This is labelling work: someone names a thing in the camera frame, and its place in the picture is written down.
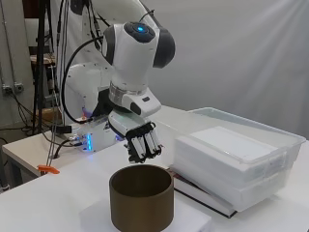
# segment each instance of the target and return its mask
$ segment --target white wall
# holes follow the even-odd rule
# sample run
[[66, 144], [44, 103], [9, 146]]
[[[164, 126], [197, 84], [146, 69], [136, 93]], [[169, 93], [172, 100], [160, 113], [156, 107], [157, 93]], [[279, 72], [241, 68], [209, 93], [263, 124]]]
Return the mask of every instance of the white wall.
[[[24, 16], [21, 0], [2, 0], [7, 21], [9, 43], [6, 40], [0, 9], [0, 65], [5, 82], [14, 86], [13, 74], [17, 82], [24, 85], [24, 92], [17, 97], [28, 108], [32, 107], [33, 83], [29, 50], [26, 41]], [[13, 69], [9, 58], [9, 47], [12, 53]], [[0, 88], [0, 127], [20, 121], [17, 106], [10, 97], [3, 97]]]
[[144, 0], [177, 44], [151, 88], [309, 137], [308, 0]]

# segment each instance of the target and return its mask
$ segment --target metal pole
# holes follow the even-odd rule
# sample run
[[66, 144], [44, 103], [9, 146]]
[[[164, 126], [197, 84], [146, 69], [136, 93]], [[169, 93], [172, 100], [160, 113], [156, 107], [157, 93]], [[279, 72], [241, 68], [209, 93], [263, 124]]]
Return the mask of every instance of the metal pole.
[[42, 133], [42, 101], [43, 101], [43, 72], [44, 72], [44, 36], [45, 36], [45, 12], [47, 1], [41, 0], [39, 6], [39, 32], [38, 32], [38, 54], [37, 54], [37, 78], [38, 78], [38, 133]]
[[1, 86], [5, 86], [6, 85], [6, 83], [4, 82], [4, 79], [3, 79], [1, 62], [0, 62], [0, 81], [1, 81]]
[[4, 171], [4, 163], [2, 160], [2, 147], [0, 147], [0, 180], [1, 180], [1, 188], [3, 188], [3, 190], [8, 189], [9, 185], [8, 185], [6, 173]]
[[22, 85], [22, 83], [17, 83], [16, 77], [15, 77], [15, 74], [14, 74], [12, 52], [11, 52], [10, 41], [9, 41], [9, 37], [8, 37], [7, 21], [6, 21], [5, 15], [4, 15], [2, 0], [0, 0], [0, 8], [1, 8], [1, 14], [2, 14], [2, 23], [3, 23], [3, 26], [4, 26], [4, 34], [5, 34], [6, 42], [7, 42], [7, 45], [8, 45], [9, 59], [10, 59], [10, 63], [11, 63], [11, 71], [12, 71], [12, 77], [13, 77], [13, 81], [14, 81], [14, 87], [15, 87], [16, 92], [21, 93], [23, 91], [23, 85]]

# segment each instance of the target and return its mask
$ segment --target brown cylinder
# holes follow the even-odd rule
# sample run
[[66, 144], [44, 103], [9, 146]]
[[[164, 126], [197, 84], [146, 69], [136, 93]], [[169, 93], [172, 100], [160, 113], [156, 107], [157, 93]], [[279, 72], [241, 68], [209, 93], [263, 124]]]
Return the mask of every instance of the brown cylinder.
[[129, 166], [109, 181], [112, 222], [122, 232], [159, 232], [174, 217], [174, 182], [163, 168]]

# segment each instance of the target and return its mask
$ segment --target plastic bin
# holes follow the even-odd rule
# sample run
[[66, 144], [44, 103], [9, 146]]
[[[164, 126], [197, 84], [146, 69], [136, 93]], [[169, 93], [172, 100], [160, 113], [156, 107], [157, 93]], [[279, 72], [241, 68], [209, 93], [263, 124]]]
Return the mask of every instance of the plastic bin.
[[169, 166], [243, 211], [284, 187], [304, 137], [214, 108], [159, 122]]

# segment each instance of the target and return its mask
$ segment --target electrical outlet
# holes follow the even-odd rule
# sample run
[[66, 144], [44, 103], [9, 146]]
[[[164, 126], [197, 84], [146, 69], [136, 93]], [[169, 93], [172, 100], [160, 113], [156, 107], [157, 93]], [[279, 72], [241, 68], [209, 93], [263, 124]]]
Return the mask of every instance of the electrical outlet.
[[24, 91], [24, 87], [22, 83], [14, 83], [14, 92], [20, 94]]
[[13, 89], [10, 85], [2, 85], [2, 94], [4, 96], [9, 96], [13, 93]]

